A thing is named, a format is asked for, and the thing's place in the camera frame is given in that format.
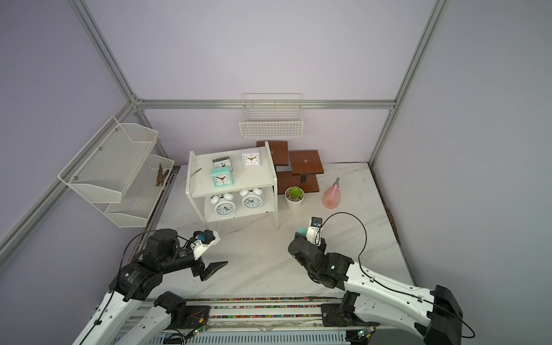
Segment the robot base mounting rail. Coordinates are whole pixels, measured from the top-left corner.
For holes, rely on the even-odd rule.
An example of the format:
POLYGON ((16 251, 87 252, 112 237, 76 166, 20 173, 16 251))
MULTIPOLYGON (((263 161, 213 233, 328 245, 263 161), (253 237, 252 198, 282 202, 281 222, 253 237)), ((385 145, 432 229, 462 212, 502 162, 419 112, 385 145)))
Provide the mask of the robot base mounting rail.
POLYGON ((368 344, 379 330, 424 337, 418 321, 373 298, 199 298, 177 326, 157 331, 148 344, 368 344))

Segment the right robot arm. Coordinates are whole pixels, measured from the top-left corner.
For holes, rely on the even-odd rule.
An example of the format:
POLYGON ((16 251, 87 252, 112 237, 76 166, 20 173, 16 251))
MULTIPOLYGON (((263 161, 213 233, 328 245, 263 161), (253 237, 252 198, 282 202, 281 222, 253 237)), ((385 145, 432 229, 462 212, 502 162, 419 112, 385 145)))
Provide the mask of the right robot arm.
POLYGON ((325 253, 325 249, 323 239, 317 246, 299 233, 288 246, 313 282, 343 290, 345 298, 354 299, 346 310, 356 318, 410 332, 425 344, 461 343, 464 314, 447 287, 428 289, 401 283, 350 257, 325 253))

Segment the lilac square alarm clock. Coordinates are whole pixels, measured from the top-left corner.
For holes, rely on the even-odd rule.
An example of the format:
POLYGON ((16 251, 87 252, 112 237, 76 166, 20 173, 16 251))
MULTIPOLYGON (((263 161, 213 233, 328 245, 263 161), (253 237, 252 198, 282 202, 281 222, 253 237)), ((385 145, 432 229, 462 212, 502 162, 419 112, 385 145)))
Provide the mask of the lilac square alarm clock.
POLYGON ((242 163, 245 168, 258 168, 261 165, 261 157, 259 151, 243 152, 241 154, 242 163))

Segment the white twin-bell alarm clock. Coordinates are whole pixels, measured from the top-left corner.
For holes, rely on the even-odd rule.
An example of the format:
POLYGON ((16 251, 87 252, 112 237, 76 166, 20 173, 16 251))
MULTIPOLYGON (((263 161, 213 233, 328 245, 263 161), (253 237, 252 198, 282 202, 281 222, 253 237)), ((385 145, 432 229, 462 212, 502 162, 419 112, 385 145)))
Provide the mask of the white twin-bell alarm clock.
POLYGON ((232 216, 237 210, 232 193, 212 195, 210 202, 214 207, 215 214, 220 217, 232 216))

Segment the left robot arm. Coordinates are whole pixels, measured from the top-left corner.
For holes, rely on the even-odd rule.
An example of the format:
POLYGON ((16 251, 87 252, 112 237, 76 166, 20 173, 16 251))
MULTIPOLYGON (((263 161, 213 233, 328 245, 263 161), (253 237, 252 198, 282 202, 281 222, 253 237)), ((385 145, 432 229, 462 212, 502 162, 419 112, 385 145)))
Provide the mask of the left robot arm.
MULTIPOLYGON (((95 314, 75 344, 111 344, 130 316, 158 287, 166 274, 189 269, 194 277, 208 280, 227 265, 204 264, 203 254, 217 244, 220 236, 211 230, 195 231, 190 239, 174 229, 152 231, 145 248, 128 264, 121 264, 95 314)), ((174 331, 182 344, 206 326, 209 306, 188 306, 186 299, 167 291, 161 294, 120 344, 149 344, 161 331, 174 331)))

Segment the transparent square alarm clock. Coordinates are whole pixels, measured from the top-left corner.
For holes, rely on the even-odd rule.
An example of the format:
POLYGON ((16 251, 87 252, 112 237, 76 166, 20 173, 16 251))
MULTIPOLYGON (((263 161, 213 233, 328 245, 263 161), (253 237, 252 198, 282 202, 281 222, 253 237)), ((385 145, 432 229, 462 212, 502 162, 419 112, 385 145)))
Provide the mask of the transparent square alarm clock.
POLYGON ((231 166, 231 160, 229 156, 216 158, 212 161, 214 168, 224 168, 227 167, 228 169, 232 170, 231 166))

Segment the mint green square alarm clock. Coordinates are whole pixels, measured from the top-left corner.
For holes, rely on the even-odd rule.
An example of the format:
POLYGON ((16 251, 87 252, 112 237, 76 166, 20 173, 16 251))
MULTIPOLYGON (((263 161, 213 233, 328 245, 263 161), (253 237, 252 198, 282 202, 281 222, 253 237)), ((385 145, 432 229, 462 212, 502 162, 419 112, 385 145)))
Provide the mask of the mint green square alarm clock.
POLYGON ((211 179, 216 188, 234 185, 231 170, 227 166, 211 169, 211 179))

